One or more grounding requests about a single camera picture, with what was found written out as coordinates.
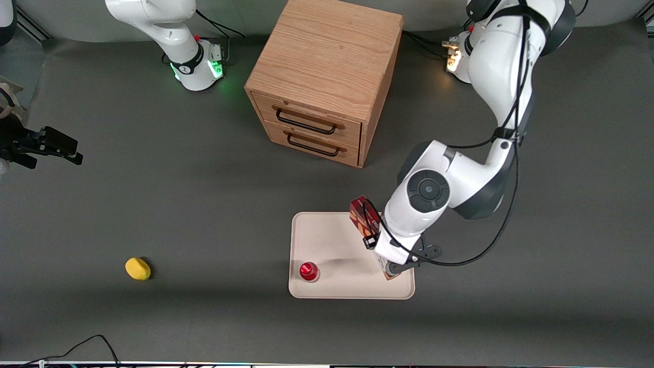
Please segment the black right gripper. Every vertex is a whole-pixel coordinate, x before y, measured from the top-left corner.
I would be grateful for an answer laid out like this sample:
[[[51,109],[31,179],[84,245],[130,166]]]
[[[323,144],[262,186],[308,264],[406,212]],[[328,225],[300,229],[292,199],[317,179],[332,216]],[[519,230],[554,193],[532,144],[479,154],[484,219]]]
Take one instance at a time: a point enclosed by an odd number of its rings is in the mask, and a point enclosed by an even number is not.
[[[75,165],[82,165],[83,155],[77,151],[77,140],[45,126],[33,131],[23,126],[18,118],[2,118],[1,157],[28,169],[35,169],[38,160],[30,154],[53,155]]]

